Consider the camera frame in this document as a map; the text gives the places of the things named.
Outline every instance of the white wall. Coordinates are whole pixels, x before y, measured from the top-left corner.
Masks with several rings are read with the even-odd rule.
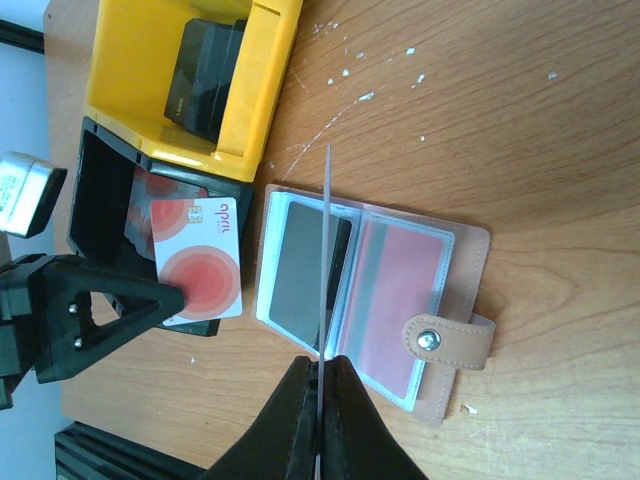
[[[0,0],[0,18],[41,29],[36,20],[46,3]],[[14,18],[5,16],[8,10]],[[0,43],[0,153],[13,150],[48,160],[48,144],[44,56]],[[10,237],[9,244],[14,258],[53,253],[51,225],[28,241]],[[13,399],[12,409],[0,411],[0,480],[55,479],[53,434],[70,423],[61,413],[60,386],[39,385],[29,372]]]
[[[42,32],[47,5],[49,0],[0,0],[0,18]]]

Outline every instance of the wallet strap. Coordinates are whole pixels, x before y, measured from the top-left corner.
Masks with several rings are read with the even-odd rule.
[[[482,370],[489,356],[496,324],[473,314],[469,323],[422,314],[403,328],[405,347],[430,363],[466,370]]]

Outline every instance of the yellow tray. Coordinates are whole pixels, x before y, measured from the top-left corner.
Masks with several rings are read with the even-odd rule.
[[[253,181],[302,0],[101,0],[85,114],[142,153]],[[164,117],[185,24],[247,19],[218,144]]]

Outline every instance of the white card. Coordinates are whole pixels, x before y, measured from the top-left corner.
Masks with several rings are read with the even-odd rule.
[[[235,199],[156,200],[151,228],[158,280],[180,287],[186,300],[164,325],[242,313]]]
[[[129,210],[124,223],[124,236],[133,243],[138,255],[147,260],[155,260],[151,236],[151,202],[183,198],[207,198],[207,191],[202,187],[154,175],[136,166]]]

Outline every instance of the wood grain surface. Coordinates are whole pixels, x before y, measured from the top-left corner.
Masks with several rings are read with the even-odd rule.
[[[96,13],[45,16],[52,160],[72,172]],[[142,335],[64,383],[65,413],[202,466],[244,433],[303,353],[251,315],[262,187],[317,191],[331,142],[336,194],[492,233],[487,368],[458,375],[438,430],[372,393],[429,478],[640,478],[639,54],[632,1],[307,1],[256,180],[247,313],[215,338]]]

